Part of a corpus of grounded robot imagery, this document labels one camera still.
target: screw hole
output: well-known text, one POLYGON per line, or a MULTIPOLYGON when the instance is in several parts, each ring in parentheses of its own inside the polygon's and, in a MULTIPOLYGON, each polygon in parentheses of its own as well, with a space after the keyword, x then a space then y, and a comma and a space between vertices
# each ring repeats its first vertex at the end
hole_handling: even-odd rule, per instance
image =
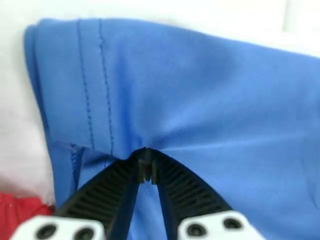
POLYGON ((226 229, 240 229, 242 228, 241 222, 234 218, 224 220, 223 225, 226 229))
POLYGON ((75 234, 74 240, 91 240, 93 236, 94 231, 91 228, 83 228, 75 234))
POLYGON ((189 236, 199 237, 207 234, 206 229, 200 224, 191 224, 187 228, 187 233, 189 236))
POLYGON ((48 224, 42 226, 36 233, 36 238, 39 240, 48 239, 55 234, 57 230, 56 225, 48 224))

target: seam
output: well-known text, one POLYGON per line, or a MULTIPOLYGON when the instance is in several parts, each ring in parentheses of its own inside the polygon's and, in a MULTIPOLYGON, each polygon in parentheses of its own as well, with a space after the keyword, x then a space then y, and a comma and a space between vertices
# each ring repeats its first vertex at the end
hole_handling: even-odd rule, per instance
POLYGON ((77 21, 76 26, 77 26, 77 35, 78 35, 78 48, 79 48, 81 75, 82 75, 85 100, 86 100, 87 122, 88 122, 89 132, 90 132, 90 142, 91 142, 92 149, 95 150, 94 133, 93 133, 92 117, 91 117, 91 109, 90 109, 90 99, 89 99, 89 93, 88 93, 88 83, 85 75, 84 59, 83 59, 83 53, 82 53, 82 36, 81 36, 81 30, 80 30, 80 19, 77 21))
POLYGON ((102 70, 103 70, 103 78, 104 78, 104 85, 106 89, 106 100, 107 100, 107 110, 108 110, 108 123, 109 123, 109 133, 110 133, 110 155, 112 156, 114 153, 114 135, 113 135, 113 127, 112 127, 112 111, 111 111, 111 104, 110 104, 110 86, 108 82, 108 75, 107 75, 107 68, 106 68, 106 56, 104 55, 104 43, 105 40, 102 34, 102 20, 99 19, 99 38, 100 38, 100 55, 102 61, 102 70))

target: blue fabric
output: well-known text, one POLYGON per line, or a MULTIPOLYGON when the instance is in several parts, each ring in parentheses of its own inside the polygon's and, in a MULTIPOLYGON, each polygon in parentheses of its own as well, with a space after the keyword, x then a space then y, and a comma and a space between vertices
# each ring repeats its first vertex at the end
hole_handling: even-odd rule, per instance
MULTIPOLYGON (((320 59, 125 19, 43 20, 25 55, 58 206, 113 156, 150 147, 267 239, 320 239, 320 59)), ((165 238, 144 184, 128 239, 165 238)))

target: white surface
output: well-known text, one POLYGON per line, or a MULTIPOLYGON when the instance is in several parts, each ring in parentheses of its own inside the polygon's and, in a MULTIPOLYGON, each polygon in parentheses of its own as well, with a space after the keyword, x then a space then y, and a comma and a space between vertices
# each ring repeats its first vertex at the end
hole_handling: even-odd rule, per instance
POLYGON ((264 240, 265 238, 248 222, 247 218, 237 211, 223 211, 208 215, 184 219, 178 228, 178 240, 264 240), (237 220, 241 228, 227 229, 224 221, 237 220), (206 234, 201 237, 188 235, 188 227, 197 224, 205 228, 206 234))
POLYGON ((35 216, 25 221, 15 230, 10 240, 37 240, 38 230, 52 224, 56 226, 56 230, 48 238, 50 240, 73 240, 77 232, 84 228, 93 230, 91 240, 106 240, 104 226, 99 221, 57 216, 35 216))
POLYGON ((314 33, 320 32, 319 7, 317 0, 0 0, 0 191, 54 201, 41 119, 24 64, 27 25, 45 17, 130 17, 320 56, 314 33))

